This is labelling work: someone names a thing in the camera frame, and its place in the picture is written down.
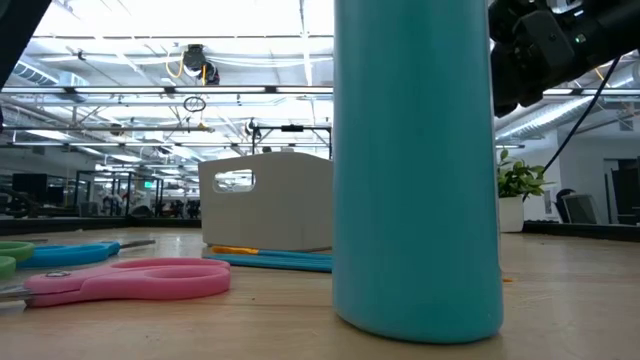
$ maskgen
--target black cable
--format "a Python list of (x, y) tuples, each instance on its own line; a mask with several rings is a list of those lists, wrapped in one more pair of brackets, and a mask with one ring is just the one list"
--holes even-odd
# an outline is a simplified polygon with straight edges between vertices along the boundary
[[(558, 148), (558, 151), (556, 151), (556, 153), (553, 154), (553, 156), (551, 157), (551, 160), (549, 160), (547, 165), (545, 165), (544, 171), (542, 172), (543, 174), (547, 172), (547, 170), (551, 167), (551, 165), (556, 161), (558, 156), (560, 156), (560, 153), (567, 146), (567, 144), (569, 143), (569, 140), (571, 140), (571, 138), (576, 133), (576, 131), (578, 131), (578, 128), (580, 127), (580, 125), (582, 125), (582, 122), (584, 122), (584, 119), (586, 119), (587, 116), (589, 116), (589, 114), (591, 113), (591, 110), (593, 110), (593, 107), (596, 106), (596, 103), (600, 98), (600, 94), (602, 94), (602, 91), (607, 86), (607, 83), (609, 83), (609, 78), (611, 78), (611, 75), (613, 75), (613, 72), (616, 70), (616, 67), (618, 66), (618, 63), (620, 62), (621, 58), (622, 56), (619, 56), (615, 60), (613, 60), (613, 62), (611, 63), (611, 67), (607, 72), (607, 75), (605, 75), (604, 79), (602, 80), (602, 84), (600, 84), (600, 86), (598, 87), (598, 90), (596, 91), (596, 94), (593, 96), (593, 99), (589, 103), (589, 106), (584, 111), (580, 119), (576, 121), (575, 125), (573, 125), (573, 128), (571, 129), (571, 131), (569, 131), (569, 135), (567, 135), (567, 138), (564, 139), (564, 141), (562, 142), (562, 145), (560, 145), (560, 147)], [(529, 193), (525, 193), (524, 196), (522, 197), (522, 201), (524, 202), (525, 200), (527, 200), (528, 196), (529, 196)]]

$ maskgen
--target wooden table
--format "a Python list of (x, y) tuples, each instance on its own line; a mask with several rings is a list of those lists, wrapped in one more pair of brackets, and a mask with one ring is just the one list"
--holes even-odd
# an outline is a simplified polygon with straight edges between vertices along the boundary
[[(154, 238), (111, 261), (200, 256), (195, 229), (32, 235), (50, 243)], [(502, 238), (505, 324), (462, 346), (361, 332), (331, 308), (328, 274), (234, 268), (232, 290), (189, 301), (102, 301), (24, 310), (0, 304), (0, 359), (640, 359), (640, 244)], [(19, 272), (18, 283), (35, 271)]]

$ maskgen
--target teal water bottle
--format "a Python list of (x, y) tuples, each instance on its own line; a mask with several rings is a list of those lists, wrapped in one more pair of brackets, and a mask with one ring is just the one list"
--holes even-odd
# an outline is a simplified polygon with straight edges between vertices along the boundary
[(487, 4), (336, 0), (334, 307), (392, 338), (498, 332)]

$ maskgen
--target potted plant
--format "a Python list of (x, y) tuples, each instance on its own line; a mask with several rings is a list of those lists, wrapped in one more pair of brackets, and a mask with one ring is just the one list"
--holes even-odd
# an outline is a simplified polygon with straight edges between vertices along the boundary
[(544, 194), (544, 166), (528, 166), (524, 160), (509, 158), (506, 149), (498, 164), (498, 204), (500, 232), (521, 232), (524, 225), (522, 197)]

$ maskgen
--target pink scissors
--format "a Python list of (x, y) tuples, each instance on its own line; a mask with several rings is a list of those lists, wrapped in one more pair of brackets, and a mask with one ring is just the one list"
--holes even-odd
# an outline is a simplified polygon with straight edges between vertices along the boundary
[(197, 258), (124, 261), (30, 277), (24, 286), (0, 289), (0, 301), (43, 307), (102, 299), (180, 300), (229, 290), (229, 263)]

